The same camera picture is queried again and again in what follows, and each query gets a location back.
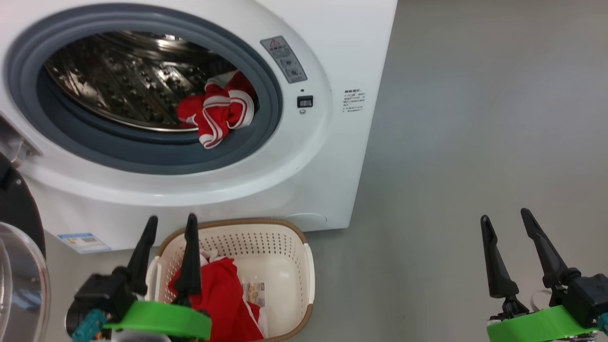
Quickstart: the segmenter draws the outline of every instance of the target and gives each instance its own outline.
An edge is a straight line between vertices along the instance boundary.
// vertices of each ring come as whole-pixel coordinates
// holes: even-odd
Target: white laundry basket
[[[298,334],[313,311],[314,263],[306,237],[290,222],[266,218],[226,220],[199,224],[199,246],[234,259],[241,283],[264,283],[269,338],[285,341]],[[169,303],[168,289],[181,267],[185,229],[162,243],[148,267],[146,300]]]

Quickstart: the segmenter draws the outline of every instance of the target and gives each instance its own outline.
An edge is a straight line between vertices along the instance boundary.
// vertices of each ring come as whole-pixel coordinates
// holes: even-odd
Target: basket handle
[[[314,261],[313,261],[313,252],[310,250],[310,246],[305,243],[304,249],[306,250],[305,258],[306,261],[306,273],[308,273],[308,304],[312,304],[314,302]]]
[[[148,266],[148,271],[146,271],[146,285],[148,286],[148,292],[146,292],[146,295],[143,297],[145,301],[150,301],[152,300],[151,296],[150,296],[150,292],[151,292],[151,284],[152,284],[152,278],[154,276],[154,274],[156,274],[157,271],[157,265],[158,263],[158,256],[154,257],[154,259],[152,259],[152,262],[150,263],[150,266]]]

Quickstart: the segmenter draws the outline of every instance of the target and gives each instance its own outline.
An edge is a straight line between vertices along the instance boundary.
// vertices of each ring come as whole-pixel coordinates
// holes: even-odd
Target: washing machine
[[[3,0],[0,116],[44,229],[81,253],[201,221],[346,228],[396,0]],[[205,149],[176,119],[241,71],[255,116]]]

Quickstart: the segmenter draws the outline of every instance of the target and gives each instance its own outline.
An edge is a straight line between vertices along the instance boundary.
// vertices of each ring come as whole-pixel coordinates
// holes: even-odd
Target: transparent lid
[[[49,277],[36,243],[0,222],[0,342],[43,340],[50,309]]]

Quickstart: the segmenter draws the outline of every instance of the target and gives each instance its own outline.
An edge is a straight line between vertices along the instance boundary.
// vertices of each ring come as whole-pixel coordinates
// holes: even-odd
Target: gray floor
[[[317,296],[296,341],[487,341],[482,214],[522,302],[543,288],[522,206],[569,265],[608,273],[607,17],[594,0],[399,3],[351,227],[308,234]],[[128,256],[49,239],[46,341],[67,340],[77,284]]]

